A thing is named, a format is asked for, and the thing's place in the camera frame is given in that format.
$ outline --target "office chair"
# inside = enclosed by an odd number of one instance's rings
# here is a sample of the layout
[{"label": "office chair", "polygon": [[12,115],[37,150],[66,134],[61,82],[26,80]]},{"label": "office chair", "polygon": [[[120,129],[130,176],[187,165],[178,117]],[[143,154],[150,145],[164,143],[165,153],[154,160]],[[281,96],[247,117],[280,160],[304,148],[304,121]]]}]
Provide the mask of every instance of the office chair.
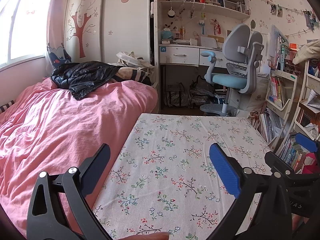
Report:
[{"label": "office chair", "polygon": [[233,88],[241,94],[252,94],[256,90],[256,69],[260,65],[259,61],[262,60],[261,52],[264,45],[262,44],[262,35],[259,32],[254,32],[249,41],[250,32],[250,28],[246,24],[239,24],[233,29],[223,44],[223,55],[227,60],[233,62],[226,64],[229,74],[213,73],[217,60],[215,53],[212,51],[201,53],[201,56],[208,57],[211,63],[204,76],[205,80],[211,85],[219,84],[228,87],[226,100],[223,105],[205,104],[200,107],[201,111],[220,116],[231,116],[231,111],[234,107],[228,106],[230,89]]}]

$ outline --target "floral tablecloth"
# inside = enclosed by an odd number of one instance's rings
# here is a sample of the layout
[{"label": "floral tablecloth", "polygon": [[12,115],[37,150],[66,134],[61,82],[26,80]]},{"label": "floral tablecloth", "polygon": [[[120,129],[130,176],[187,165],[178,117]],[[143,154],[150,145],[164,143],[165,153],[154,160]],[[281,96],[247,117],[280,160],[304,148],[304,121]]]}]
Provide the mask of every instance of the floral tablecloth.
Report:
[{"label": "floral tablecloth", "polygon": [[215,142],[241,166],[271,174],[268,145],[245,118],[142,114],[93,207],[99,222],[114,239],[167,231],[205,240],[234,200],[209,158]]}]

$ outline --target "chair base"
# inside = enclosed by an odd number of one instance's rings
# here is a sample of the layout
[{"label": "chair base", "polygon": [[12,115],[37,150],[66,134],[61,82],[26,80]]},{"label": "chair base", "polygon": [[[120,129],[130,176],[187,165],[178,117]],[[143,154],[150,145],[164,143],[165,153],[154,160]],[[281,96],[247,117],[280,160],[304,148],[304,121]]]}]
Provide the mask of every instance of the chair base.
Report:
[{"label": "chair base", "polygon": [[233,106],[228,106],[227,112],[222,112],[222,106],[220,104],[205,104],[200,106],[200,110],[205,113],[217,114],[219,116],[232,116],[231,113],[234,112]]}]

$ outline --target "pink curtain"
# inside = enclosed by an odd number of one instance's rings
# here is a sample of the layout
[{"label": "pink curtain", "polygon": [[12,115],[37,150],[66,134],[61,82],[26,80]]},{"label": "pink curtain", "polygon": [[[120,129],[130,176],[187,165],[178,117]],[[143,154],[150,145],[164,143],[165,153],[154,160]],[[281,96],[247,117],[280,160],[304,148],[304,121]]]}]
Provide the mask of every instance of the pink curtain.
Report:
[{"label": "pink curtain", "polygon": [[71,62],[64,49],[64,27],[68,0],[51,0],[47,21],[46,72],[50,75],[54,68]]}]

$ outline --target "black jacket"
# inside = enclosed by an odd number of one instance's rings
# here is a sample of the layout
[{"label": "black jacket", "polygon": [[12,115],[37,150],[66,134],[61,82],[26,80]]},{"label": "black jacket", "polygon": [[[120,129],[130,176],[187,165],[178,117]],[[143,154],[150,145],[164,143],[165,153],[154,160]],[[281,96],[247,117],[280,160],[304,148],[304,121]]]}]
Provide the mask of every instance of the black jacket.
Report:
[{"label": "black jacket", "polygon": [[51,74],[58,88],[70,90],[76,100],[108,82],[120,69],[99,61],[67,63],[57,67]]}]

